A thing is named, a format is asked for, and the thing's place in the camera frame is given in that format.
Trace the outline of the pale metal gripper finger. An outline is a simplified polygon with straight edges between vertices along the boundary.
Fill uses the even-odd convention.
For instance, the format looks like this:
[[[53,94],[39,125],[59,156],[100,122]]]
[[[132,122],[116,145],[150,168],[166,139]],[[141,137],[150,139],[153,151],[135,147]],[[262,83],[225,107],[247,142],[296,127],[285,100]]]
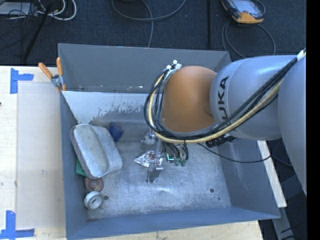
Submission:
[[[163,170],[164,170],[164,161],[162,159],[151,161],[147,171],[146,182],[154,183]]]
[[[138,165],[148,168],[154,162],[156,154],[153,150],[149,150],[142,155],[136,157],[133,161]]]

